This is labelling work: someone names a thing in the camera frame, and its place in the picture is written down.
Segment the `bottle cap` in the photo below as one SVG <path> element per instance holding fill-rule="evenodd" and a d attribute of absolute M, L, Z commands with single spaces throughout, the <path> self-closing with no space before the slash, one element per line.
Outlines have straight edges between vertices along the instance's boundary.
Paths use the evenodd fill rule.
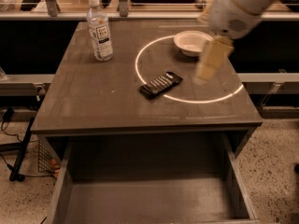
<path fill-rule="evenodd" d="M 88 4 L 90 7 L 97 7 L 100 5 L 100 0 L 88 0 Z"/>

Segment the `plastic bottle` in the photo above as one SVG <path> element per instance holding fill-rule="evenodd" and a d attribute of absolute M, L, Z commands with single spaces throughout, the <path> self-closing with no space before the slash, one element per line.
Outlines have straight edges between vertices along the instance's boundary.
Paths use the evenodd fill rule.
<path fill-rule="evenodd" d="M 100 0 L 88 0 L 88 2 L 90 9 L 86 20 L 93 44 L 94 56 L 99 61 L 107 61 L 113 57 L 108 16 L 100 7 Z"/>

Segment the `open drawer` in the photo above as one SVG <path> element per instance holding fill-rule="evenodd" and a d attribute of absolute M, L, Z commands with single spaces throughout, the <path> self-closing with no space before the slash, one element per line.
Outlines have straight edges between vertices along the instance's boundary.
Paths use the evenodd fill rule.
<path fill-rule="evenodd" d="M 69 141 L 47 223 L 259 223 L 225 133 Z"/>

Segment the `bowl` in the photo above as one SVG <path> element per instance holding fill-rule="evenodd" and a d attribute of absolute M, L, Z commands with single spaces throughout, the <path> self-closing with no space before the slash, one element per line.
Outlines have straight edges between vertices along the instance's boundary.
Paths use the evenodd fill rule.
<path fill-rule="evenodd" d="M 198 57 L 202 53 L 206 42 L 213 37 L 199 31 L 185 31 L 176 34 L 174 42 L 183 54 L 190 57 Z"/>

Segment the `floor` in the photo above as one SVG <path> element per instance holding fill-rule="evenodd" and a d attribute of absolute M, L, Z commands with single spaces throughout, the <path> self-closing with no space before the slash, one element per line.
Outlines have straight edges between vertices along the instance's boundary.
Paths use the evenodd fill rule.
<path fill-rule="evenodd" d="M 7 133 L 23 138 L 28 122 L 14 121 Z M 1 144 L 16 137 L 0 133 Z M 38 172 L 37 138 L 32 136 L 20 173 Z M 261 224 L 299 223 L 299 175 L 293 171 L 299 162 L 299 119 L 264 119 L 237 158 L 245 187 Z M 16 152 L 3 153 L 13 165 Z M 25 177 L 9 181 L 10 171 L 0 157 L 0 224 L 39 224 L 47 216 L 55 186 L 53 177 Z"/>

